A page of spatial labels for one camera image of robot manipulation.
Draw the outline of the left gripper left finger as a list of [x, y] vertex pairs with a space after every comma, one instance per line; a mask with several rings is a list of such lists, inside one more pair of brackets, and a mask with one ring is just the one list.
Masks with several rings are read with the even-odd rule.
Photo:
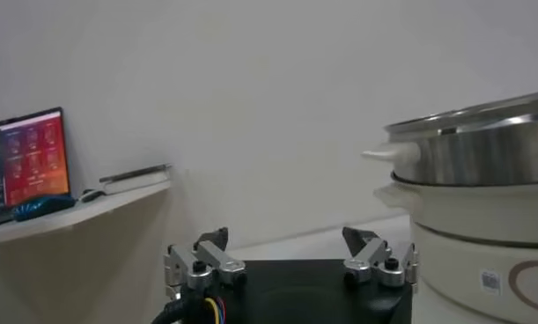
[[230, 288], [247, 280], [244, 261], [231, 257], [225, 250], [229, 229], [222, 227], [200, 235], [189, 245], [170, 245], [163, 258], [166, 295], [182, 296], [182, 289], [205, 292], [217, 282]]

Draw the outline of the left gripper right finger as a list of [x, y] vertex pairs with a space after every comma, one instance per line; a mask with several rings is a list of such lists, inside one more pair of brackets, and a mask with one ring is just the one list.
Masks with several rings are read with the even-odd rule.
[[343, 227], [342, 235], [350, 251], [350, 257], [343, 261], [343, 284], [348, 291], [375, 280], [386, 289], [408, 285], [417, 292], [419, 260], [414, 243], [391, 246], [376, 232], [351, 227]]

